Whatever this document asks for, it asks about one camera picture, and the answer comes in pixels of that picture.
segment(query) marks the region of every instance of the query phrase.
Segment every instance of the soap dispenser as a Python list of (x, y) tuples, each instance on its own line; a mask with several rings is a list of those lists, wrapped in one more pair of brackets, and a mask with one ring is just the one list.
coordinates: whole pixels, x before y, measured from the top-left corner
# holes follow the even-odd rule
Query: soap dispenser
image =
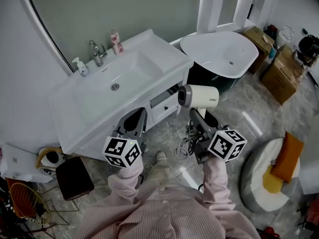
[(82, 76), (87, 76), (90, 73), (89, 68), (82, 61), (80, 61), (79, 57), (73, 59), (72, 63), (77, 63), (79, 72)]

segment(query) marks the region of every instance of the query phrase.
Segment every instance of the pink lotion bottle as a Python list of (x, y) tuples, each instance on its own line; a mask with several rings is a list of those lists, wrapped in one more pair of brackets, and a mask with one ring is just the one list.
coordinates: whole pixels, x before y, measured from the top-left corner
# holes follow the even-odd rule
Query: pink lotion bottle
[(111, 30), (111, 41), (114, 48), (114, 53), (116, 55), (120, 55), (124, 52), (123, 46), (121, 44), (119, 33), (116, 32), (114, 29)]

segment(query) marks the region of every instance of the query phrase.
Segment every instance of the yellow cushion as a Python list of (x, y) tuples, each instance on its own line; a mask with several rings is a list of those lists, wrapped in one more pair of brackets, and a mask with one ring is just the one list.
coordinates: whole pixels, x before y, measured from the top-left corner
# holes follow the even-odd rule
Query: yellow cushion
[(278, 193), (283, 186), (283, 180), (270, 174), (272, 165), (268, 166), (267, 171), (263, 175), (263, 186), (269, 193)]

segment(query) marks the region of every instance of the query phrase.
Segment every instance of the power cord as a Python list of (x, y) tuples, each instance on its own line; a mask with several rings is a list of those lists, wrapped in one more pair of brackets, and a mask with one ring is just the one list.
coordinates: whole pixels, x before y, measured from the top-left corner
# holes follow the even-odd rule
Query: power cord
[(186, 126), (186, 137), (179, 142), (174, 153), (175, 157), (178, 159), (184, 159), (189, 155), (192, 155), (193, 149), (200, 138), (200, 133), (194, 129), (192, 122), (189, 120)]

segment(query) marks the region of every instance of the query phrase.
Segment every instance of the orange cushion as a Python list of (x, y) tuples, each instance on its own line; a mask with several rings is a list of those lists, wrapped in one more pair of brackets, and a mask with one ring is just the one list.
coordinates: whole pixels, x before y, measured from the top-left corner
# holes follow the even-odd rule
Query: orange cushion
[(304, 143), (286, 132), (281, 151), (277, 157), (276, 165), (271, 169), (271, 174), (290, 183), (298, 158), (303, 150)]

